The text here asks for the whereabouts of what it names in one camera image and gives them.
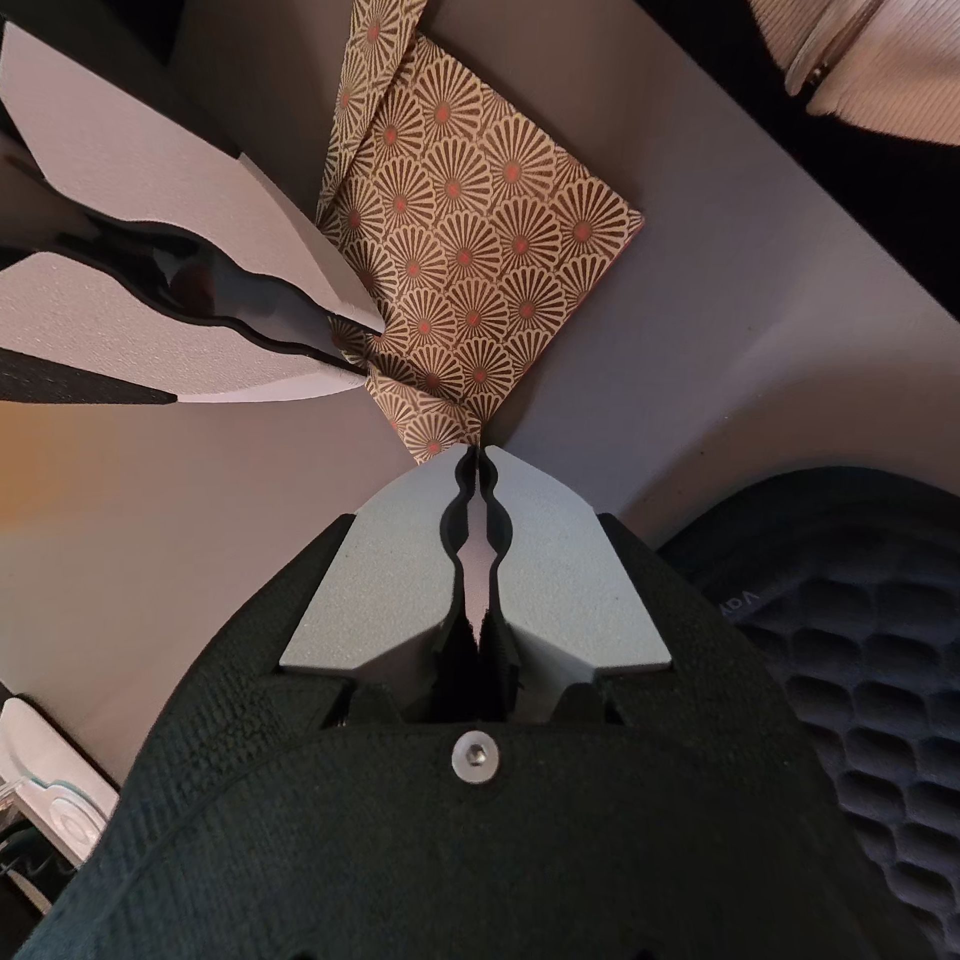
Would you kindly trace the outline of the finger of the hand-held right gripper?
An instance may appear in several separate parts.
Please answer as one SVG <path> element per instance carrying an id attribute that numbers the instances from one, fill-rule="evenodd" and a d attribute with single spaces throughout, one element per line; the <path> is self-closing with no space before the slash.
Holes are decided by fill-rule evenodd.
<path id="1" fill-rule="evenodd" d="M 126 222 L 208 241 L 361 328 L 384 319 L 346 259 L 245 153 L 232 155 L 40 36 L 8 21 L 2 104 L 46 180 Z"/>
<path id="2" fill-rule="evenodd" d="M 53 252 L 2 270 L 1 346 L 174 394 L 189 404 L 298 402 L 365 385 L 336 359 L 156 312 L 115 278 Z"/>

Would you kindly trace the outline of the brown fan pattern origami paper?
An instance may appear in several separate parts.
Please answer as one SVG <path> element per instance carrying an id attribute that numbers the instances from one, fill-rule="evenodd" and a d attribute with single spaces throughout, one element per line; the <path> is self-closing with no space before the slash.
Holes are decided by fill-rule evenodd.
<path id="1" fill-rule="evenodd" d="M 385 323 L 334 341 L 419 464 L 479 443 L 644 223 L 420 33 L 425 6 L 352 3 L 315 216 Z"/>

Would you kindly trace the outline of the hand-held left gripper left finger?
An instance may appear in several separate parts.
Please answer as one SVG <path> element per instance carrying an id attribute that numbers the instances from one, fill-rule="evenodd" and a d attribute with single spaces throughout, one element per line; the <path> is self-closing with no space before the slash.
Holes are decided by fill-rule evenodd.
<path id="1" fill-rule="evenodd" d="M 456 443 L 357 510 L 280 657 L 323 675 L 432 675 L 432 646 L 454 601 L 458 548 L 442 533 L 462 495 Z"/>

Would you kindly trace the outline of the white flat base plate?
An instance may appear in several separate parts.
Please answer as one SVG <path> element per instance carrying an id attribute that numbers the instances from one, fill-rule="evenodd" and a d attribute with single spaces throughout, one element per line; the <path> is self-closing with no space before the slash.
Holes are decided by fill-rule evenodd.
<path id="1" fill-rule="evenodd" d="M 29 702 L 6 699 L 1 711 L 2 798 L 74 866 L 99 843 L 118 790 Z"/>

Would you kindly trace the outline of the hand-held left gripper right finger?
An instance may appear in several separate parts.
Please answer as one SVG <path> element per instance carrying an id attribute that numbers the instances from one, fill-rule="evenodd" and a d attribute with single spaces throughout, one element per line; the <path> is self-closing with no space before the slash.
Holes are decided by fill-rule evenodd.
<path id="1" fill-rule="evenodd" d="M 664 669 L 671 655 L 592 506 L 496 446 L 491 495 L 510 521 L 500 611 L 527 650 L 578 673 Z"/>

